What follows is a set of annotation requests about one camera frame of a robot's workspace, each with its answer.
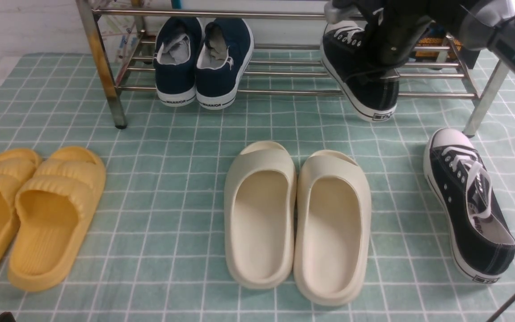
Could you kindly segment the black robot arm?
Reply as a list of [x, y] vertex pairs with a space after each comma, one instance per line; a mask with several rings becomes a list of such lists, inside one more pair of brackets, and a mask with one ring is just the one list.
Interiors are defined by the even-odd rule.
[[321, 39], [321, 62], [357, 109], [394, 110], [399, 95], [396, 68], [406, 63], [432, 22], [466, 49], [492, 51], [515, 72], [515, 0], [387, 0], [352, 5], [367, 24], [344, 21], [344, 0], [328, 4], [330, 23]]

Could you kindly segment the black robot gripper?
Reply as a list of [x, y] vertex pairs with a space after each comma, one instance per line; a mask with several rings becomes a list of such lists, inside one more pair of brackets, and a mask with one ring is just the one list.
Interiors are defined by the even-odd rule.
[[[336, 80], [396, 80], [396, 68], [408, 61], [421, 35], [436, 20], [449, 27], [452, 24], [451, 0], [389, 0], [372, 20], [364, 37], [345, 65], [338, 72], [332, 67]], [[337, 24], [342, 21], [366, 21], [357, 4], [339, 8], [325, 4], [325, 21]]]

